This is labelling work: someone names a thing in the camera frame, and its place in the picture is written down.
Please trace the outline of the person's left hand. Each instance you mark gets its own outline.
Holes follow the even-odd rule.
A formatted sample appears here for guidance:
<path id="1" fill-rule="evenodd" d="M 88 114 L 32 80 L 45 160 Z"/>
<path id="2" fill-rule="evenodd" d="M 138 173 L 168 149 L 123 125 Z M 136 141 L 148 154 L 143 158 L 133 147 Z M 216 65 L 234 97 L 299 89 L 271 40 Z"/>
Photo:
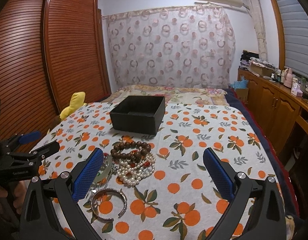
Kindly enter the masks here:
<path id="1" fill-rule="evenodd" d="M 23 202 L 26 196 L 27 187 L 25 181 L 19 181 L 13 193 L 13 206 L 16 209 L 16 212 L 20 215 L 22 212 Z M 0 199 L 7 198 L 8 192 L 0 186 Z M 4 213 L 4 208 L 0 203 L 0 214 Z"/>

